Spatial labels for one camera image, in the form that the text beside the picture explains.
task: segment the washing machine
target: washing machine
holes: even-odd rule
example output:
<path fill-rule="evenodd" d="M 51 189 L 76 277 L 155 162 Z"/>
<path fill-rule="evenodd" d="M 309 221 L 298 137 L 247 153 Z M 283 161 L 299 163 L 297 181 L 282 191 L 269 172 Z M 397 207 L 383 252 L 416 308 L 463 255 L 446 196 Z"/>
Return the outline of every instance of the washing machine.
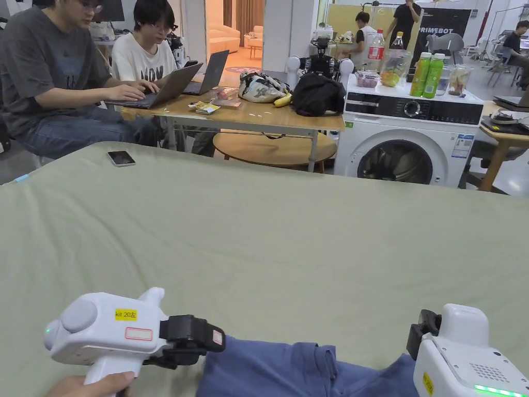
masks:
<path fill-rule="evenodd" d="M 432 100 L 411 83 L 357 87 L 351 76 L 335 175 L 457 187 L 479 132 L 482 100 L 466 92 Z"/>

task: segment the eyeglasses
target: eyeglasses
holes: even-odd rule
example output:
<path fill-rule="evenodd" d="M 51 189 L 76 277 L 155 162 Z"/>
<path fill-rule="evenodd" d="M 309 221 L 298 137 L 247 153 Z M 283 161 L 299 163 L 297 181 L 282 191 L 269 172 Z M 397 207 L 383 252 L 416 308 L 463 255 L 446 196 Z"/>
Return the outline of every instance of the eyeglasses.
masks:
<path fill-rule="evenodd" d="M 94 12 L 94 14 L 99 14 L 103 10 L 103 6 L 97 3 L 94 4 L 94 1 L 80 0 L 79 2 L 83 6 L 83 11 L 87 14 L 89 14 L 90 12 Z"/>
<path fill-rule="evenodd" d="M 173 25 L 172 27 L 167 27 L 165 25 L 153 25 L 153 24 L 150 24 L 153 28 L 155 28 L 156 30 L 158 30 L 159 32 L 163 31 L 163 32 L 167 32 L 167 34 L 171 33 L 171 32 L 174 32 L 174 30 L 176 30 L 177 26 Z"/>

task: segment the control knob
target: control knob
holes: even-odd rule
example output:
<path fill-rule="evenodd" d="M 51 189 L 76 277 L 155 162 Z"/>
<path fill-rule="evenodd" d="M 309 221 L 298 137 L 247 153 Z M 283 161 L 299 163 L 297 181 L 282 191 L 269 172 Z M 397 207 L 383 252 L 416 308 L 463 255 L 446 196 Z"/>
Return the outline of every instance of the control knob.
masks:
<path fill-rule="evenodd" d="M 415 117 L 421 113 L 421 105 L 417 101 L 409 101 L 404 106 L 404 114 L 408 117 Z"/>

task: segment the gray floor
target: gray floor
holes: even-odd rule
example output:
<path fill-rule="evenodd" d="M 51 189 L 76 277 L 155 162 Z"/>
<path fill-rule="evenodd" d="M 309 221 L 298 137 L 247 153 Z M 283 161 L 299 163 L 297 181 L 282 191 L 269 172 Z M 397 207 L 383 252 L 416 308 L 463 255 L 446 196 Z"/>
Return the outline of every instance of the gray floor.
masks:
<path fill-rule="evenodd" d="M 478 62 L 469 62 L 468 64 L 474 66 L 468 89 L 481 99 L 492 100 L 494 95 L 521 95 L 522 92 L 517 90 L 516 86 L 510 86 L 513 79 L 512 74 L 501 76 L 498 84 L 493 88 L 494 81 L 490 83 L 490 86 L 487 86 L 490 72 L 483 69 L 482 64 Z M 10 152 L 0 154 L 0 184 L 10 182 L 34 169 L 32 156 L 16 142 L 13 143 Z M 479 159 L 474 159 L 472 171 L 484 173 L 486 170 L 480 168 Z M 511 195 L 529 197 L 529 152 L 515 161 L 505 162 L 495 181 L 495 186 Z"/>

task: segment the banana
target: banana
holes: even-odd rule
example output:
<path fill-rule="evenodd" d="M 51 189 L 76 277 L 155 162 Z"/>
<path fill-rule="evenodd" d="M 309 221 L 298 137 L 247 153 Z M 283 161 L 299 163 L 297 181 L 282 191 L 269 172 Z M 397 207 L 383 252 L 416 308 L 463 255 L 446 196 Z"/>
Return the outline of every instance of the banana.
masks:
<path fill-rule="evenodd" d="M 288 93 L 287 96 L 284 96 L 283 98 L 279 98 L 273 104 L 275 107 L 283 107 L 283 106 L 290 105 L 291 102 L 292 102 L 292 94 Z"/>

